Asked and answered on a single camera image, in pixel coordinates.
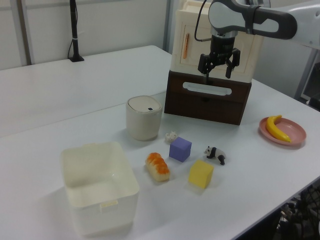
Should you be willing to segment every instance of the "pink plate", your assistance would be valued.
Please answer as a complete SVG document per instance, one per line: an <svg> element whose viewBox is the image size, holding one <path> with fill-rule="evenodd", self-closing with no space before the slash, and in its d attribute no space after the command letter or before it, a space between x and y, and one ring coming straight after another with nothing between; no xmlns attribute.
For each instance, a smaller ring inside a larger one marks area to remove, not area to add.
<svg viewBox="0 0 320 240"><path fill-rule="evenodd" d="M278 140L268 132L266 123L267 117L260 121L259 128L263 135L275 143L283 145L297 145L301 144L307 137L306 131L299 124L286 118L280 118L279 122L276 122L276 126L290 137L291 142Z"/></svg>

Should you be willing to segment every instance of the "toy banana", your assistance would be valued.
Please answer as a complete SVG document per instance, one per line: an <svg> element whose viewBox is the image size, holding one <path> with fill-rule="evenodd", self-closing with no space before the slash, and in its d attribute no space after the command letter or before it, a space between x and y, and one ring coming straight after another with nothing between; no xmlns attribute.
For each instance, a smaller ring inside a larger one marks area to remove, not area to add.
<svg viewBox="0 0 320 240"><path fill-rule="evenodd" d="M280 119L281 117L282 115L268 117L265 125L266 129L274 138L291 143L290 137L275 125L275 121Z"/></svg>

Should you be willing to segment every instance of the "yellow cube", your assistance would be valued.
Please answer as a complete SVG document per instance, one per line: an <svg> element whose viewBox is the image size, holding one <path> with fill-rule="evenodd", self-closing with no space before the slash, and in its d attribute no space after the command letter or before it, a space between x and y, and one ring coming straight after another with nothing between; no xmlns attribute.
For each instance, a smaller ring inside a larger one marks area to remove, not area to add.
<svg viewBox="0 0 320 240"><path fill-rule="evenodd" d="M189 182L205 189L214 172L214 166L202 160L197 160L190 168Z"/></svg>

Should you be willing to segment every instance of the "panda figurine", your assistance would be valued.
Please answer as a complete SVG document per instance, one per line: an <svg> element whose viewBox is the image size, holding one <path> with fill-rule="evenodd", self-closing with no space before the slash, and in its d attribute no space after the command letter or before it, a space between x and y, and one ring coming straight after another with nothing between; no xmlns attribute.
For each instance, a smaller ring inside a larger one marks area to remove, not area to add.
<svg viewBox="0 0 320 240"><path fill-rule="evenodd" d="M225 159L227 156L220 149L218 149L216 147L209 147L208 146L204 153L207 155L206 157L208 159L217 158L217 159L219 159L221 165L225 165Z"/></svg>

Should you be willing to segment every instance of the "purple cube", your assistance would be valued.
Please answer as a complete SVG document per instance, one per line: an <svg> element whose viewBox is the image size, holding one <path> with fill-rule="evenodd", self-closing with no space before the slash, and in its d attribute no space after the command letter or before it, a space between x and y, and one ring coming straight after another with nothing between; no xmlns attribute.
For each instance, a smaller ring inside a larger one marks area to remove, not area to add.
<svg viewBox="0 0 320 240"><path fill-rule="evenodd" d="M169 157L183 163L190 156L191 144L190 141L177 137L177 139L170 144Z"/></svg>

